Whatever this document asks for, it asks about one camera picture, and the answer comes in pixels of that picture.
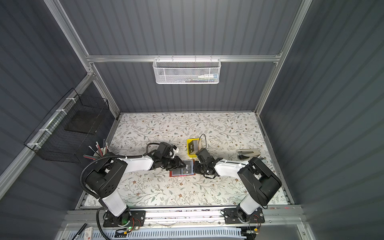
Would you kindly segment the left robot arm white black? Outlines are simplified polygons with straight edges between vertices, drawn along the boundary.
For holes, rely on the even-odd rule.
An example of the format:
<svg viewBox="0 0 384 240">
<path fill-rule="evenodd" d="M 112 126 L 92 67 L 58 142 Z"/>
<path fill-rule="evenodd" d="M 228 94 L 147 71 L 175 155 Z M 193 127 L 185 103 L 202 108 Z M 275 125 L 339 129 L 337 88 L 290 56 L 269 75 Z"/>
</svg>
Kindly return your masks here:
<svg viewBox="0 0 384 240">
<path fill-rule="evenodd" d="M 166 171 L 182 169 L 186 164 L 177 153 L 178 148 L 175 145 L 165 142 L 147 144 L 143 155 L 107 153 L 82 170 L 80 185 L 86 193 L 96 198 L 107 212 L 119 218 L 129 213 L 129 207 L 117 190 L 123 175 L 157 168 Z"/>
</svg>

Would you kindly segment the yellow plastic card tray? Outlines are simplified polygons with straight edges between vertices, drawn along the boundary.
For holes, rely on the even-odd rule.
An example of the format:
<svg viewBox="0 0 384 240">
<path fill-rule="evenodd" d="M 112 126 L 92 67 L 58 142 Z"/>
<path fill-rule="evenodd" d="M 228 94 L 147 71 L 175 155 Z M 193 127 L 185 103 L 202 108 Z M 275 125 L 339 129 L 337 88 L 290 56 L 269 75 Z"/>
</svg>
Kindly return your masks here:
<svg viewBox="0 0 384 240">
<path fill-rule="evenodd" d="M 196 158 L 196 153 L 201 149 L 200 139 L 187 140 L 187 153 L 190 158 Z"/>
</svg>

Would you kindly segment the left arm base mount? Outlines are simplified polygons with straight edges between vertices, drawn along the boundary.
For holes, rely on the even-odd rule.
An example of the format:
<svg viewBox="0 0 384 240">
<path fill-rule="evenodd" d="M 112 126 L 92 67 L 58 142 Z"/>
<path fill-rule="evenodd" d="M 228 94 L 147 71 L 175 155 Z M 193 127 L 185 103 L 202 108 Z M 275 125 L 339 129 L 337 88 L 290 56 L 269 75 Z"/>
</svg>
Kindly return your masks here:
<svg viewBox="0 0 384 240">
<path fill-rule="evenodd" d="M 103 216 L 104 228 L 125 228 L 142 227 L 146 218 L 146 211 L 128 211 L 125 210 L 119 217 L 114 216 L 109 211 Z"/>
</svg>

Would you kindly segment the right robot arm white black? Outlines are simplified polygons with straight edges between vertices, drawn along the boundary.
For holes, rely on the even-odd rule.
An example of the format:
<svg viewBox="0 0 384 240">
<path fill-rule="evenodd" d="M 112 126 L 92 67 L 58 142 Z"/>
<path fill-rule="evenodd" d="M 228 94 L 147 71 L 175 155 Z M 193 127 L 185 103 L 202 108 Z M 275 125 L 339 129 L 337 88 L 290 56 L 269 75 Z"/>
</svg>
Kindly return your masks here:
<svg viewBox="0 0 384 240">
<path fill-rule="evenodd" d="M 221 158 L 214 159 L 207 149 L 197 151 L 198 160 L 194 172 L 205 178 L 232 177 L 242 181 L 248 194 L 237 206 L 237 216 L 246 222 L 260 207 L 266 207 L 282 187 L 281 180 L 258 157 L 234 163 Z"/>
</svg>

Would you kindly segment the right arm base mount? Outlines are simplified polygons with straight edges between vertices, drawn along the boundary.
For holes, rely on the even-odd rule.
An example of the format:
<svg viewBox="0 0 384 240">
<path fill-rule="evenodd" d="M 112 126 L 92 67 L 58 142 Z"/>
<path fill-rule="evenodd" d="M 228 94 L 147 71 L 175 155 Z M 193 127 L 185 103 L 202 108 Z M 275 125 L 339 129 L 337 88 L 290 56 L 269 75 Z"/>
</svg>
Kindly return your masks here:
<svg viewBox="0 0 384 240">
<path fill-rule="evenodd" d="M 252 214 L 246 214 L 241 208 L 224 208 L 220 211 L 227 225 L 233 224 L 263 224 L 265 222 L 262 208 L 257 208 Z"/>
</svg>

